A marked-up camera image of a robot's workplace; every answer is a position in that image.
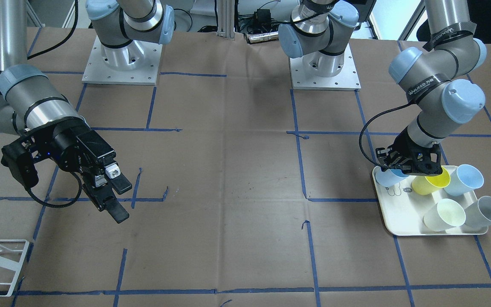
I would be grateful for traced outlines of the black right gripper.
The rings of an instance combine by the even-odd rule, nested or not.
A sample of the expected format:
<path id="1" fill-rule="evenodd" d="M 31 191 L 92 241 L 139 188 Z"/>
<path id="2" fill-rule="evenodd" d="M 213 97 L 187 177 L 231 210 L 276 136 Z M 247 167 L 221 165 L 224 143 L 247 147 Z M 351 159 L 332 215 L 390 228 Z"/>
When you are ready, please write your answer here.
<path id="1" fill-rule="evenodd" d="M 26 189 L 39 182 L 35 163 L 51 159 L 63 171 L 81 174 L 82 189 L 99 211 L 106 210 L 117 223 L 130 216 L 113 192 L 121 195 L 132 188 L 115 161 L 115 151 L 78 117 L 20 132 L 17 140 L 2 148 L 2 154 L 2 165 Z"/>

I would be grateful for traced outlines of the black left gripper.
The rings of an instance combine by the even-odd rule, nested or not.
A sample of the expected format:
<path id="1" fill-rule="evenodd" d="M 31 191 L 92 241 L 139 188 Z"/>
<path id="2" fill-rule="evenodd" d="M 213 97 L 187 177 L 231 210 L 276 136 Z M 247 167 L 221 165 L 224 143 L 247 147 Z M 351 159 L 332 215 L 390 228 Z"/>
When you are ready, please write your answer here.
<path id="1" fill-rule="evenodd" d="M 400 169 L 402 173 L 413 176 L 438 176 L 443 173 L 439 145 L 442 138 L 431 138 L 423 131 L 419 132 L 426 144 L 417 144 L 408 128 L 405 128 L 388 148 L 376 148 L 376 159 L 384 171 Z"/>

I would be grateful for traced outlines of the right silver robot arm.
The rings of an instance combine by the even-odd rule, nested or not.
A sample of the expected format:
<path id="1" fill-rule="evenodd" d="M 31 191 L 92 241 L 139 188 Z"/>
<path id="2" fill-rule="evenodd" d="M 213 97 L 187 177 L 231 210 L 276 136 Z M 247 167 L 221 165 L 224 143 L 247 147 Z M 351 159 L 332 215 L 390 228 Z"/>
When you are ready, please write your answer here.
<path id="1" fill-rule="evenodd" d="M 159 0 L 88 0 L 86 8 L 113 69 L 144 65 L 142 42 L 166 45 L 175 29 L 174 9 Z M 28 60 L 26 2 L 0 0 L 0 133 L 18 136 L 2 148 L 2 165 L 33 200 L 65 208 L 71 203 L 47 203 L 32 192 L 39 181 L 35 163 L 53 160 L 99 211 L 123 222 L 129 213 L 116 195 L 131 190 L 131 183 L 121 173 L 115 150 Z"/>

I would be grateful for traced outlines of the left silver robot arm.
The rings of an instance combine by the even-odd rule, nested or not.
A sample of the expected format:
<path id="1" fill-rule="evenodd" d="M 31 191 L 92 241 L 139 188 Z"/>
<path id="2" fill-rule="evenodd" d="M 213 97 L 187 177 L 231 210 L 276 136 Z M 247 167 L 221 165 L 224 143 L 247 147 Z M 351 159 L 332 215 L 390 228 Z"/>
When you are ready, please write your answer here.
<path id="1" fill-rule="evenodd" d="M 427 0 L 430 41 L 421 50 L 409 47 L 390 63 L 388 72 L 407 96 L 407 106 L 420 113 L 387 148 L 377 148 L 370 163 L 382 171 L 406 175 L 442 173 L 440 142 L 469 122 L 485 105 L 483 90 L 462 75 L 479 68 L 487 49 L 474 37 L 476 24 L 465 0 Z M 288 58 L 314 54 L 319 61 L 342 60 L 359 20 L 357 9 L 344 0 L 303 0 L 278 26 Z"/>

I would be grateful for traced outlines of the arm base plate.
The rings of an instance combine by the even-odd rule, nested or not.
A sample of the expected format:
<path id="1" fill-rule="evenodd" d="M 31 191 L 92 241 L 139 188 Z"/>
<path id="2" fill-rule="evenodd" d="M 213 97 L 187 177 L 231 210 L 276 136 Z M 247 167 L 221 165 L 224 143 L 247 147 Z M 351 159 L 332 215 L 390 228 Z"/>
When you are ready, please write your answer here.
<path id="1" fill-rule="evenodd" d="M 318 51 L 289 61 L 295 90 L 358 91 L 362 88 L 349 45 L 337 56 Z"/>
<path id="2" fill-rule="evenodd" d="M 86 84 L 155 86 L 162 47 L 158 43 L 132 41 L 120 49 L 111 49 L 96 38 L 82 81 Z"/>

